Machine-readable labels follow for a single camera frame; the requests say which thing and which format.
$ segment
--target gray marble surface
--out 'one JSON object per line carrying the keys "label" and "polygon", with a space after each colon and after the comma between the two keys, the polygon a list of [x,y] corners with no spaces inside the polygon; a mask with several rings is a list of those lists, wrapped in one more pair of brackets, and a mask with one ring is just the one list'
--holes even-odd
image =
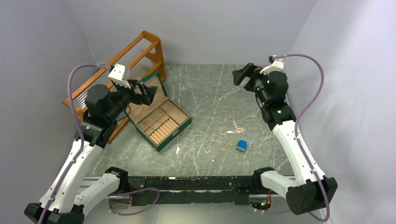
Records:
{"label": "gray marble surface", "polygon": [[[108,144],[94,162],[90,176],[102,176],[110,166],[120,167],[129,175],[194,176],[252,175],[263,167],[273,167],[282,175],[293,175],[279,141],[261,118],[254,94],[243,83],[234,86],[232,70],[237,65],[168,64],[164,82],[169,98],[192,117],[192,123],[161,152],[129,123]],[[245,129],[235,131],[236,125]],[[208,138],[214,137],[210,153],[205,153]],[[230,141],[245,140],[241,153]],[[227,144],[228,149],[221,150]]]}

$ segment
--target blue eraser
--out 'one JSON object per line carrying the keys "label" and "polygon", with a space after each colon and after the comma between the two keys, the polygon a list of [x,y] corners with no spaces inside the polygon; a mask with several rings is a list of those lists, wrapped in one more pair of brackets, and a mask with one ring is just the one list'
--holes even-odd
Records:
{"label": "blue eraser", "polygon": [[246,151],[246,146],[248,144],[244,141],[244,140],[239,140],[238,144],[236,144],[236,150],[240,151],[240,152],[245,152]]}

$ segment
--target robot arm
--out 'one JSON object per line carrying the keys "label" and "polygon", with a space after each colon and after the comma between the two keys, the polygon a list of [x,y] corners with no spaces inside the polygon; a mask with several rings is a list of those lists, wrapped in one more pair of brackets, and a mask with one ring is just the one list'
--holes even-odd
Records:
{"label": "robot arm", "polygon": [[337,182],[333,177],[327,178],[317,165],[297,128],[297,137],[304,152],[300,149],[294,129],[296,116],[285,102],[289,85],[286,74],[282,72],[283,60],[273,60],[270,56],[269,62],[271,65],[265,68],[248,63],[243,69],[233,71],[235,85],[240,85],[245,77],[250,78],[244,88],[255,93],[262,118],[280,141],[295,175],[295,180],[291,180],[278,174],[273,168],[262,168],[257,170],[260,184],[284,197],[290,210],[296,215],[324,208],[324,197],[313,170],[325,187],[329,201],[337,189]]}
{"label": "robot arm", "polygon": [[[88,90],[85,99],[87,110],[81,123],[85,140],[84,149],[74,160],[73,157],[81,146],[81,139],[77,133],[69,156],[50,189],[39,203],[30,203],[25,209],[25,215],[34,223],[38,222],[43,208],[49,200],[52,203],[44,216],[43,223],[74,224],[83,223],[84,217],[107,195],[130,192],[128,172],[111,167],[98,181],[78,194],[78,189],[88,169],[102,152],[115,130],[118,116],[125,111],[130,103],[150,105],[154,99],[157,91],[156,86],[146,87],[141,81],[128,80],[128,75],[128,67],[116,64],[112,67],[109,78],[117,91],[110,92],[108,87],[102,84],[94,85]],[[134,91],[137,87],[142,94]],[[70,161],[73,162],[73,165],[64,174]],[[55,185],[61,179],[63,181],[56,196],[51,198]]]}

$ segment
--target white wall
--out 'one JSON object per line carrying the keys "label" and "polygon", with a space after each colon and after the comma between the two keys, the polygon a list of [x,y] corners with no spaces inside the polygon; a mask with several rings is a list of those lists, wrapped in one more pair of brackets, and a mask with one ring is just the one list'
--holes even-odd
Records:
{"label": "white wall", "polygon": [[[30,224],[23,211],[54,181],[76,131],[61,103],[67,77],[95,61],[61,0],[0,0],[0,26],[0,223]],[[74,89],[92,72],[78,72]]]}
{"label": "white wall", "polygon": [[[396,2],[318,0],[292,50],[318,59],[325,85],[302,119],[316,161],[339,184],[334,223],[396,223]],[[293,109],[314,95],[318,69],[286,59]]]}
{"label": "white wall", "polygon": [[169,63],[263,64],[290,50],[316,0],[65,0],[98,61],[142,30]]}

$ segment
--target black metal bar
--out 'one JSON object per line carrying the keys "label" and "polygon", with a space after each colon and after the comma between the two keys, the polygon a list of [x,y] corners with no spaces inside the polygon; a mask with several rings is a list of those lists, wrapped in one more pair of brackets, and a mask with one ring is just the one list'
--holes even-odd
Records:
{"label": "black metal bar", "polygon": [[[234,203],[249,205],[249,195],[262,194],[254,188],[252,176],[130,176],[133,190],[154,187],[161,191],[157,204]],[[151,204],[156,192],[132,196],[132,206]]]}

